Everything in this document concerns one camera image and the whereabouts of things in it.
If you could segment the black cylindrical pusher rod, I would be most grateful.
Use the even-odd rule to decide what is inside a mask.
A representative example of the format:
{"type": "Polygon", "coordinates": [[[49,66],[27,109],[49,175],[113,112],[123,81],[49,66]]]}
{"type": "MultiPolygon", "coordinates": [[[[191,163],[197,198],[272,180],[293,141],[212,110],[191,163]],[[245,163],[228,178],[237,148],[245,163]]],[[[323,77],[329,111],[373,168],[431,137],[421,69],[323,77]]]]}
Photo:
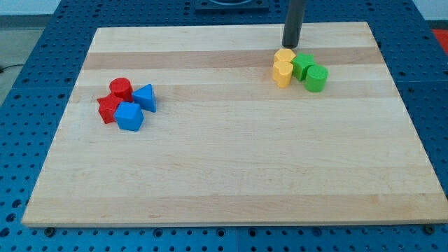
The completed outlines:
{"type": "Polygon", "coordinates": [[[298,46],[306,5],[307,0],[289,1],[283,27],[283,47],[293,49],[298,46]]]}

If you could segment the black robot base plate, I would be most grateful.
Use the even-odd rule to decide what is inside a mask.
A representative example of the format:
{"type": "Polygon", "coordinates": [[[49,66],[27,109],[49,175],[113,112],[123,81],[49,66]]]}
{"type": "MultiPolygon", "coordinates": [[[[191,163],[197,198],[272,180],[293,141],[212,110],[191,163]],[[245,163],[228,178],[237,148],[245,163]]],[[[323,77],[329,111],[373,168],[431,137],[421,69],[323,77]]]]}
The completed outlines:
{"type": "Polygon", "coordinates": [[[213,11],[268,11],[268,0],[194,0],[196,13],[210,13],[213,11]]]}

